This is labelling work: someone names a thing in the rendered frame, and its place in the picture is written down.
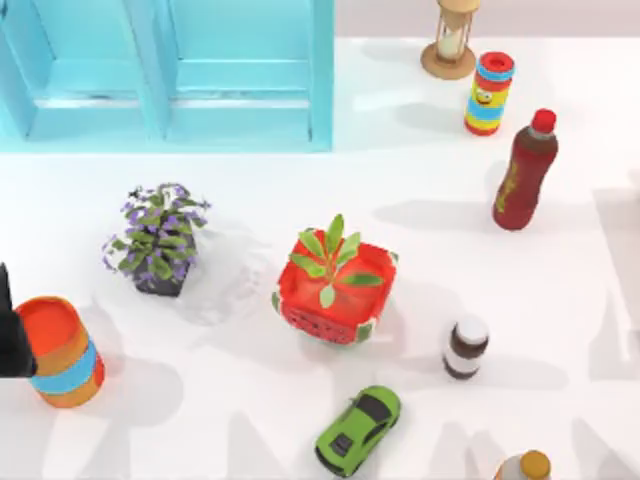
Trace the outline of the dark red bottle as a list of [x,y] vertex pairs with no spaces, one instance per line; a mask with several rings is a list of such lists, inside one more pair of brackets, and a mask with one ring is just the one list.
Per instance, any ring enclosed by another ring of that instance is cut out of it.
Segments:
[[559,149],[555,124],[552,110],[539,109],[514,137],[508,169],[492,211],[495,223],[505,230],[524,229],[534,215],[542,183]]

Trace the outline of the green toy car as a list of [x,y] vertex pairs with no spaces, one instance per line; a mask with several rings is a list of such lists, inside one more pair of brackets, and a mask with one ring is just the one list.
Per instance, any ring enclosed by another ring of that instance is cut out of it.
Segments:
[[398,395],[388,387],[362,389],[319,435],[316,458],[334,475],[351,477],[395,426],[401,406]]

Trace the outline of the light blue rack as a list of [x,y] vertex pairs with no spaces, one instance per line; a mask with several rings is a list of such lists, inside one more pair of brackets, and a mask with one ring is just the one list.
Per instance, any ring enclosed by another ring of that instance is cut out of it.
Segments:
[[327,151],[334,0],[0,0],[0,152]]

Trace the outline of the red watermelon plant pot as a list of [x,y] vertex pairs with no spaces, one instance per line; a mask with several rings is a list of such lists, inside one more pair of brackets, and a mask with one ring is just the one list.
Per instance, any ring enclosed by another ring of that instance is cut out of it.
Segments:
[[361,343],[375,330],[391,291],[398,255],[344,235],[344,217],[326,230],[298,234],[276,288],[274,310],[292,327],[337,345]]

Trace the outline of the orange and blue can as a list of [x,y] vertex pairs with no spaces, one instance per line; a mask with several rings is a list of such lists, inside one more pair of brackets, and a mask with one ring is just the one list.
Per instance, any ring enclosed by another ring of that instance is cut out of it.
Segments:
[[88,402],[105,378],[104,362],[82,320],[67,300],[40,296],[16,308],[37,363],[30,382],[56,408]]

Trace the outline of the purple flower plant pot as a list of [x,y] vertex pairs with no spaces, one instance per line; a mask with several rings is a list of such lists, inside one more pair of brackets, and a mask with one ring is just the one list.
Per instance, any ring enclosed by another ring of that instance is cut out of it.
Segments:
[[197,259],[194,230],[207,225],[211,204],[182,184],[161,183],[130,191],[121,213],[126,228],[102,246],[102,262],[142,293],[176,298]]

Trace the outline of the striped smiley face bottle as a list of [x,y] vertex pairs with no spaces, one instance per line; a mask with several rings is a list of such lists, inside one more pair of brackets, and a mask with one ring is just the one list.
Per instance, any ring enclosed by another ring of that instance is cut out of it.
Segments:
[[468,131],[489,136],[499,129],[514,71],[514,60],[504,52],[491,51],[481,55],[464,115]]

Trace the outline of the wooden hourglass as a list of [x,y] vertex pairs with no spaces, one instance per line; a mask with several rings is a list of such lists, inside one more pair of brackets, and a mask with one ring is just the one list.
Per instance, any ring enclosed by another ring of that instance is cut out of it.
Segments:
[[480,0],[437,0],[440,16],[436,39],[424,48],[422,68],[436,78],[459,80],[475,69],[476,57],[468,42]]

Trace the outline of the brown and white jar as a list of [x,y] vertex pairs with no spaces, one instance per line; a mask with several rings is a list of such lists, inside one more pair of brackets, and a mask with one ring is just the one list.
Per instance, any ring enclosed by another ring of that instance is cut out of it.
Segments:
[[489,329],[478,317],[457,320],[443,349],[445,371],[454,379],[468,380],[480,369],[480,359],[489,344]]

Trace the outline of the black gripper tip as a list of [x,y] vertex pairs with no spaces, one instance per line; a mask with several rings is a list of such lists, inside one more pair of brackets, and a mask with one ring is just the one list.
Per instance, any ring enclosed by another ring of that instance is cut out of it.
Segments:
[[22,319],[13,310],[8,271],[0,263],[0,378],[31,378],[36,372]]

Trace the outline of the grey bottle with orange cap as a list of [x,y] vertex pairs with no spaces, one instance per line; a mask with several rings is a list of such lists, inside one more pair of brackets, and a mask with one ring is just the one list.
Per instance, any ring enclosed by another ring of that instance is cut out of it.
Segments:
[[546,454],[529,450],[502,462],[493,480],[550,480],[551,462]]

